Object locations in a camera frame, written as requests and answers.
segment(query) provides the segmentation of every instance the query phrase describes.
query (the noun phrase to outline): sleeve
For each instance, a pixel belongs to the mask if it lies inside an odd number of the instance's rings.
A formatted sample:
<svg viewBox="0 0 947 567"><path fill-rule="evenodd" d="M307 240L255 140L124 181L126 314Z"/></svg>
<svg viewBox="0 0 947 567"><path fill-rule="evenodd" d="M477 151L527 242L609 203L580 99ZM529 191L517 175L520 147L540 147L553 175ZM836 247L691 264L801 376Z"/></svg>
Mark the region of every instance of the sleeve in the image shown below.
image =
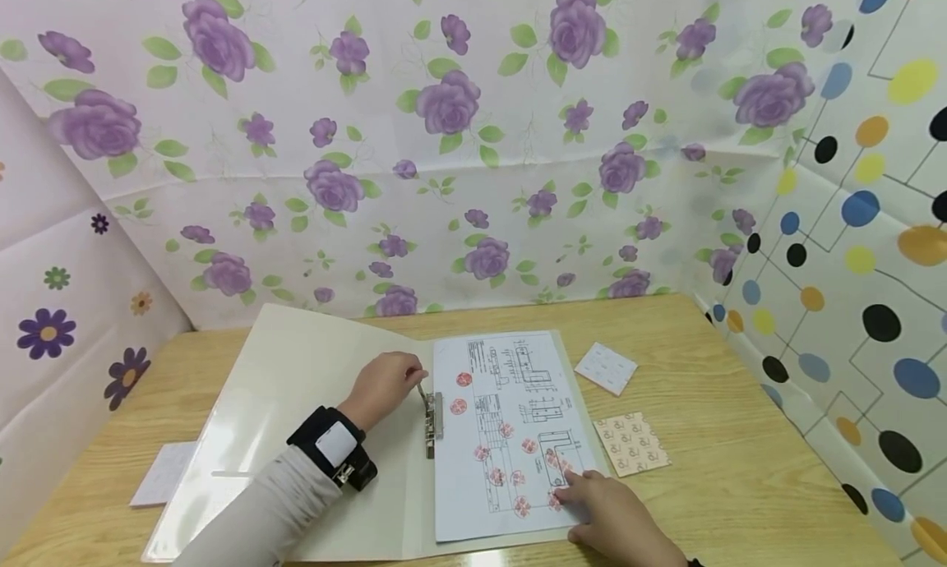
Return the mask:
<svg viewBox="0 0 947 567"><path fill-rule="evenodd" d="M295 447L263 468L173 567L278 567L342 491Z"/></svg>

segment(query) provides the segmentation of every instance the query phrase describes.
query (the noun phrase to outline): wooden table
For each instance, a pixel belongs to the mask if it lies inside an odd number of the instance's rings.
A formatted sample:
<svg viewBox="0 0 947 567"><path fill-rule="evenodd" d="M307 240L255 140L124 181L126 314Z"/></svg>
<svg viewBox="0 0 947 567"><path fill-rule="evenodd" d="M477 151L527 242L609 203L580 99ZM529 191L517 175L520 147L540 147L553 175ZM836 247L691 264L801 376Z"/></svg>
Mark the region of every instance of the wooden table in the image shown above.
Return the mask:
<svg viewBox="0 0 947 567"><path fill-rule="evenodd" d="M573 363L596 341L634 359L640 367L621 398L579 376L582 395L593 419L645 413L673 465L624 481L668 536L708 567L901 565L683 295L365 322L416 339L559 329ZM161 444L198 437L246 337L247 330L205 331L168 343L4 565L139 565L161 510L132 510L128 501ZM438 567L584 563L607 561L568 542L417 561Z"/></svg>

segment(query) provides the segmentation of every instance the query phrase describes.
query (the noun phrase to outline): yellow dot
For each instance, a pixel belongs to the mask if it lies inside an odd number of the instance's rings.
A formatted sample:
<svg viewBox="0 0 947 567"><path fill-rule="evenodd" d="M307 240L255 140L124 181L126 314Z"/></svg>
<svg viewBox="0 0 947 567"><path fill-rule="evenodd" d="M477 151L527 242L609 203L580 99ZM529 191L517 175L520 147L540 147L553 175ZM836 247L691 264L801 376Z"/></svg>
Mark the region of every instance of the yellow dot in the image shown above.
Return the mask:
<svg viewBox="0 0 947 567"><path fill-rule="evenodd" d="M779 183L775 186L775 192L779 195L789 195L796 190L796 169L786 168L783 170L783 176L779 177Z"/></svg>
<svg viewBox="0 0 947 567"><path fill-rule="evenodd" d="M845 265L855 275L870 274L875 270L875 254L866 246L853 246L845 254Z"/></svg>
<svg viewBox="0 0 947 567"><path fill-rule="evenodd" d="M937 82L937 64L923 58L905 63L889 82L889 100L899 105L913 104L930 92Z"/></svg>
<svg viewBox="0 0 947 567"><path fill-rule="evenodd" d="M773 313L767 309L759 309L753 313L753 326L763 335L771 335L775 331Z"/></svg>
<svg viewBox="0 0 947 567"><path fill-rule="evenodd" d="M885 157L882 154L867 154L855 164L855 180L862 185L871 185L885 174Z"/></svg>

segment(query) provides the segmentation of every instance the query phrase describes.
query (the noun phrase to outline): black dot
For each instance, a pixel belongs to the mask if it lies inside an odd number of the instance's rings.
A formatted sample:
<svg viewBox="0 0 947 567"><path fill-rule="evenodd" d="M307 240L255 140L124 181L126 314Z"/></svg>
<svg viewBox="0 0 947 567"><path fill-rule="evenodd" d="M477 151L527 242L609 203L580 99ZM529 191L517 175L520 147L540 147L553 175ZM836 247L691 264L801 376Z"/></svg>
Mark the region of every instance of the black dot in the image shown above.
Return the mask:
<svg viewBox="0 0 947 567"><path fill-rule="evenodd" d="M882 431L878 435L878 445L885 458L896 468L911 474L921 472L924 462L920 451L917 451L917 447L897 431Z"/></svg>
<svg viewBox="0 0 947 567"><path fill-rule="evenodd" d="M779 384L789 380L789 373L786 372L783 362L771 355L764 357L764 372L773 382L779 382Z"/></svg>
<svg viewBox="0 0 947 567"><path fill-rule="evenodd" d="M825 136L815 145L815 161L819 164L826 164L835 157L838 151L838 140L834 136Z"/></svg>
<svg viewBox="0 0 947 567"><path fill-rule="evenodd" d="M786 262L792 267L802 267L806 262L806 255L805 246L797 242L786 250Z"/></svg>
<svg viewBox="0 0 947 567"><path fill-rule="evenodd" d="M750 253L755 253L760 249L760 235L753 232L746 241L746 249Z"/></svg>
<svg viewBox="0 0 947 567"><path fill-rule="evenodd" d="M846 482L845 485L842 485L842 491L845 491L848 499L852 500L852 503L855 507L858 507L858 511L862 512L862 515L868 515L868 504L865 503L865 497L862 497L862 494L855 487L848 485Z"/></svg>
<svg viewBox="0 0 947 567"><path fill-rule="evenodd" d="M868 337L890 343L901 336L901 319L884 304L872 304L862 311L862 325Z"/></svg>

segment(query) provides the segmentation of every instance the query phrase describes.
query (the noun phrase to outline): orange dot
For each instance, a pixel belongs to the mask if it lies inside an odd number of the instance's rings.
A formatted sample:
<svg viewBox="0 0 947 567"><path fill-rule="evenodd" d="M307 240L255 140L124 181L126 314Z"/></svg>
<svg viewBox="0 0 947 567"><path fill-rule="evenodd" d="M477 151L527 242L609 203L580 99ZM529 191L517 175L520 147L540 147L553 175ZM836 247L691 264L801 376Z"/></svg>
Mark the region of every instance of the orange dot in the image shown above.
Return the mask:
<svg viewBox="0 0 947 567"><path fill-rule="evenodd" d="M821 311L826 306L826 299L822 292L811 286L803 288L802 292L799 292L799 300L802 300L802 305L811 312Z"/></svg>
<svg viewBox="0 0 947 567"><path fill-rule="evenodd" d="M743 332L743 317L740 316L740 312L728 311L727 326L735 333Z"/></svg>
<svg viewBox="0 0 947 567"><path fill-rule="evenodd" d="M862 433L858 430L858 425L852 423L852 419L840 417L835 419L835 427L839 434L852 446L859 446L862 442Z"/></svg>
<svg viewBox="0 0 947 567"><path fill-rule="evenodd" d="M862 148L871 148L873 145L882 143L888 130L887 119L875 115L873 118L862 121L862 124L858 126L858 130L855 131L855 142L858 142Z"/></svg>
<svg viewBox="0 0 947 567"><path fill-rule="evenodd" d="M947 260L947 232L934 226L914 226L898 236L898 249L917 265L940 265Z"/></svg>

